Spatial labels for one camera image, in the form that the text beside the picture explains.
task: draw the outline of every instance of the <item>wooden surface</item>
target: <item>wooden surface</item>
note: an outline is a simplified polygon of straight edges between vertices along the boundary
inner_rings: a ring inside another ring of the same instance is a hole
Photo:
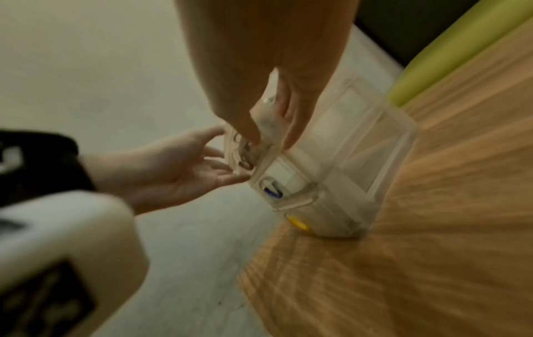
[[[281,224],[239,277],[275,337],[533,336],[533,23],[417,97],[363,240]]]

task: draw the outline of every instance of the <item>gray floor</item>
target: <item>gray floor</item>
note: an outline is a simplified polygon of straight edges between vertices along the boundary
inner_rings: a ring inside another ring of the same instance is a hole
[[[347,67],[387,90],[400,70],[359,42]],[[0,102],[2,127],[63,132],[85,153],[217,122],[170,0],[0,2]],[[266,336],[235,277],[276,223],[246,185],[139,217],[149,275],[94,336]]]

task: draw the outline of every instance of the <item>human hand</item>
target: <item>human hand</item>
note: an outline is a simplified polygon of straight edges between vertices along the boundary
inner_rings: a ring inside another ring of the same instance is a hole
[[[175,0],[213,112],[253,143],[250,108],[279,71],[275,111],[300,138],[339,63],[360,0]]]
[[[250,177],[233,173],[214,158],[224,153],[207,143],[223,135],[214,126],[163,139],[129,152],[80,157],[97,191],[125,200],[136,214],[182,205],[214,189],[243,183]]]

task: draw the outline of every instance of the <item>plastic drawer organizer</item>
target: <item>plastic drawer organizer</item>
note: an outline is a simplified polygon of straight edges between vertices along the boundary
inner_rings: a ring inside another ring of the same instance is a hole
[[[274,99],[251,111],[262,133],[259,145],[228,127],[229,165],[251,174],[252,188],[303,231],[324,237],[366,233],[413,144],[416,124],[354,78],[326,89],[305,133],[282,152],[289,123],[274,114]]]

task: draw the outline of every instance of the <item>white plastic object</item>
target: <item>white plastic object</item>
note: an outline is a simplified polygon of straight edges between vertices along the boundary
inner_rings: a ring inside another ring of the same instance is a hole
[[[416,124],[360,77],[329,85],[295,146],[281,151],[289,123],[258,102],[252,118],[262,133],[252,145],[228,126],[229,165],[252,175],[250,185],[296,227],[326,237],[358,237],[374,221]]]
[[[147,271],[118,198],[67,192],[0,209],[1,335],[88,336]]]

